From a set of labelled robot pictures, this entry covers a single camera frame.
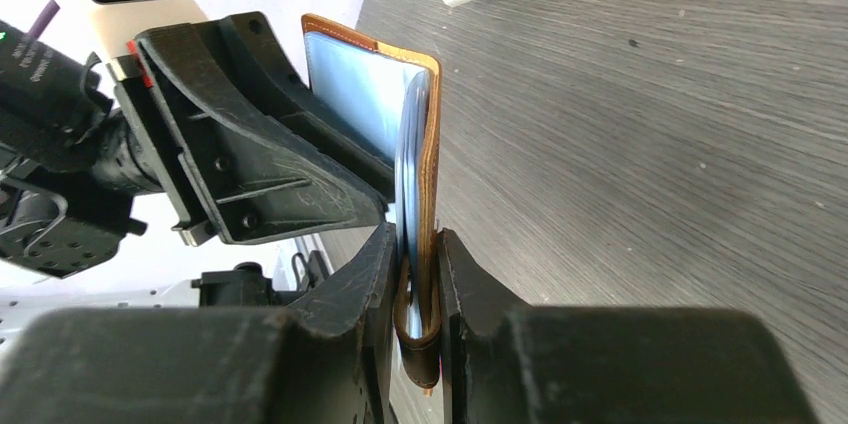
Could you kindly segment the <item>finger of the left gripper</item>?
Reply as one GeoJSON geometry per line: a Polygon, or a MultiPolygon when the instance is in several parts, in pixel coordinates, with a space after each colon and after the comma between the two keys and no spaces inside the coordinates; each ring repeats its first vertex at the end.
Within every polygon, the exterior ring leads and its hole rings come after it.
{"type": "Polygon", "coordinates": [[[239,91],[260,111],[351,171],[384,198],[395,197],[389,161],[301,81],[264,14],[218,21],[239,91]]]}
{"type": "Polygon", "coordinates": [[[218,22],[150,29],[129,48],[189,106],[176,125],[183,169],[222,242],[258,245],[383,220],[388,199],[239,91],[218,22]]]}

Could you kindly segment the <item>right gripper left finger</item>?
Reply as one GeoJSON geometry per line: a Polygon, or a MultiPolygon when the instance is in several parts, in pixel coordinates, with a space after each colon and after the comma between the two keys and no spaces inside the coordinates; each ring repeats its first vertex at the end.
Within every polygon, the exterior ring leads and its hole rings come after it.
{"type": "Polygon", "coordinates": [[[285,307],[71,308],[20,337],[5,423],[384,423],[395,230],[285,307]]]}

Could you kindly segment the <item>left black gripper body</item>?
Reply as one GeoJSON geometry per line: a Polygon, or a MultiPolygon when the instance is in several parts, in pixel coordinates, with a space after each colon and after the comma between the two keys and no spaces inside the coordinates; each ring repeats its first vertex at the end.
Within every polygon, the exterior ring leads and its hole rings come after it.
{"type": "Polygon", "coordinates": [[[141,195],[170,198],[190,246],[217,232],[183,169],[185,100],[137,59],[108,97],[97,61],[1,27],[1,257],[48,277],[91,269],[144,234],[132,215],[141,195]]]}

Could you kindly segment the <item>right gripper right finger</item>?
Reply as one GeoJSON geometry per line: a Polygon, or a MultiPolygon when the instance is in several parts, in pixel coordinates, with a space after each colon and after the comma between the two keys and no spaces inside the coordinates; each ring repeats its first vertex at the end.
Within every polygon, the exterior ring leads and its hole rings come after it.
{"type": "Polygon", "coordinates": [[[534,306],[437,238],[448,423],[814,423],[783,349],[734,309],[534,306]]]}

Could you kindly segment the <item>brown leather card holder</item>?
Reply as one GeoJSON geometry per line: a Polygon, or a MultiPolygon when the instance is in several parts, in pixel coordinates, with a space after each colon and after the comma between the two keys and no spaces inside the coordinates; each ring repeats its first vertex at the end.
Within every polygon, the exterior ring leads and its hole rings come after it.
{"type": "Polygon", "coordinates": [[[393,320],[409,379],[425,391],[441,376],[436,202],[441,64],[316,14],[301,27],[312,92],[387,159],[394,178],[399,288],[393,320]]]}

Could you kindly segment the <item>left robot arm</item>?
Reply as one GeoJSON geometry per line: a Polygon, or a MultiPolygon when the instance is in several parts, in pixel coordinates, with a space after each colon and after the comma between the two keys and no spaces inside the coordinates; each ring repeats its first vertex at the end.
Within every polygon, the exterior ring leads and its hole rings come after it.
{"type": "Polygon", "coordinates": [[[1,343],[64,306],[195,301],[133,216],[164,194],[192,247],[269,244],[383,220],[391,170],[301,81],[259,12],[147,30],[109,62],[112,96],[79,63],[1,27],[1,257],[46,279],[2,295],[1,343]]]}

